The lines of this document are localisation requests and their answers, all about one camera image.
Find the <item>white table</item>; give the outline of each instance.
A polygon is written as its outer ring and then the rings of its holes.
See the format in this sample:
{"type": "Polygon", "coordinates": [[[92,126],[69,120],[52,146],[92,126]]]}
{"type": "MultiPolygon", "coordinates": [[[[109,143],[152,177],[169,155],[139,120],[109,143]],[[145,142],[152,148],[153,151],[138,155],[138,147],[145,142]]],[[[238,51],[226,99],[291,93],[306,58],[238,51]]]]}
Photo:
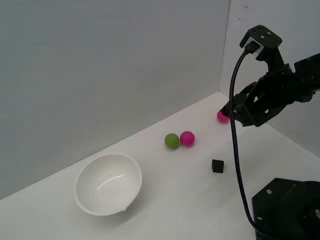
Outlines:
{"type": "MultiPolygon", "coordinates": [[[[208,98],[0,201],[2,240],[254,240],[236,180],[229,124],[216,120],[228,101],[208,98]],[[195,133],[192,148],[169,150],[168,133],[195,133]],[[98,217],[78,208],[73,184],[91,159],[125,153],[139,163],[143,180],[133,204],[98,217]],[[213,173],[212,159],[225,161],[213,173]]],[[[265,124],[237,124],[248,200],[275,177],[320,181],[320,159],[265,124]]]]}

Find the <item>black block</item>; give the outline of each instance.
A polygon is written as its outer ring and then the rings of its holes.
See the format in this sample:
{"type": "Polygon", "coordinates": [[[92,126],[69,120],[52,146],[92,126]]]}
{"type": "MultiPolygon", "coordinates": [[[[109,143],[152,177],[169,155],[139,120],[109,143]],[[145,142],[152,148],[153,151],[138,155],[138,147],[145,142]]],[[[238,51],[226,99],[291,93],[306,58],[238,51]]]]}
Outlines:
{"type": "Polygon", "coordinates": [[[212,160],[212,165],[211,165],[212,171],[214,173],[222,174],[224,172],[224,165],[225,165],[224,161],[213,159],[212,160]]]}

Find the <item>magenta ball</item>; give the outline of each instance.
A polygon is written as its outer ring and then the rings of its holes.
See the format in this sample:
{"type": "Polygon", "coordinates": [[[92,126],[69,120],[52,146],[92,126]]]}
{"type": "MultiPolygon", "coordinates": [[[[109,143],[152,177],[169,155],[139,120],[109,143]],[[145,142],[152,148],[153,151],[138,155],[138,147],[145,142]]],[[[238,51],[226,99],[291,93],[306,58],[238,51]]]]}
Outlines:
{"type": "Polygon", "coordinates": [[[180,135],[180,142],[184,146],[191,146],[192,144],[194,144],[195,139],[196,139],[195,135],[190,131],[184,131],[180,135]]]}
{"type": "Polygon", "coordinates": [[[223,115],[221,111],[218,111],[216,117],[218,118],[219,122],[224,124],[228,123],[230,119],[228,116],[223,115]]]}

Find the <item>gray wall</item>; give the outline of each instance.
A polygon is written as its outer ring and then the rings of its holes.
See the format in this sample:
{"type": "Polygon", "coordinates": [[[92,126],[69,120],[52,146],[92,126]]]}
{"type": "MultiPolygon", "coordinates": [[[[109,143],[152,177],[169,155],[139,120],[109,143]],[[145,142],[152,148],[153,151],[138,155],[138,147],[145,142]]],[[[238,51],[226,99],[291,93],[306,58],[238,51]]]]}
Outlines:
{"type": "MultiPolygon", "coordinates": [[[[261,24],[278,34],[283,42],[283,60],[294,63],[320,53],[319,0],[232,0],[228,19],[220,91],[228,95],[230,78],[243,52],[239,43],[248,29],[261,24]]],[[[238,73],[236,90],[257,81],[268,71],[264,62],[248,56],[238,73]]],[[[287,106],[269,124],[320,157],[320,92],[308,103],[287,106]]]]}
{"type": "Polygon", "coordinates": [[[0,199],[216,92],[228,7],[1,1],[0,199]]]}

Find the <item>white bowl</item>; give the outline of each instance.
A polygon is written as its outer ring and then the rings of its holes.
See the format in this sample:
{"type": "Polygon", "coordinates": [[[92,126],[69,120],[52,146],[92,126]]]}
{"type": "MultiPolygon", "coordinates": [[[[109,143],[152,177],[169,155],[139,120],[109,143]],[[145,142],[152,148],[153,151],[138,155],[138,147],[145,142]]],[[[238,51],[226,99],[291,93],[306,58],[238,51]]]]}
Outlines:
{"type": "Polygon", "coordinates": [[[91,161],[74,184],[74,199],[88,214],[107,216],[126,210],[141,188],[138,163],[119,153],[91,161]]]}

